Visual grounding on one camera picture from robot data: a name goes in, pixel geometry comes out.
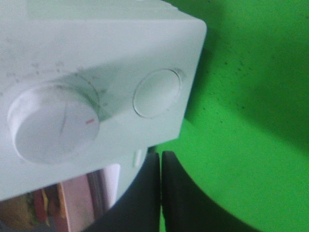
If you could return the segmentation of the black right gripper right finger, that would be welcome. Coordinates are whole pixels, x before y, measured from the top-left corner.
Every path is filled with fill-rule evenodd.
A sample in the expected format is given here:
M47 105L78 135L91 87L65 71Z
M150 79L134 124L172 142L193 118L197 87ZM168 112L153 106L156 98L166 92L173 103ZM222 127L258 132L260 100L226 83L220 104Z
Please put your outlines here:
M168 232L255 232L213 201L172 151L162 153L162 210Z

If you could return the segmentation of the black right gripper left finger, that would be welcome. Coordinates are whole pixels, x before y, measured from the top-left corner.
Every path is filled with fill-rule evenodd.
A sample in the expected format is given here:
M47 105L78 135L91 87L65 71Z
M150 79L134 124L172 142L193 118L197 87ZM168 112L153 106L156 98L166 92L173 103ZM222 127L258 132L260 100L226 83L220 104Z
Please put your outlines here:
M160 159L148 153L132 184L85 232L158 232L160 222Z

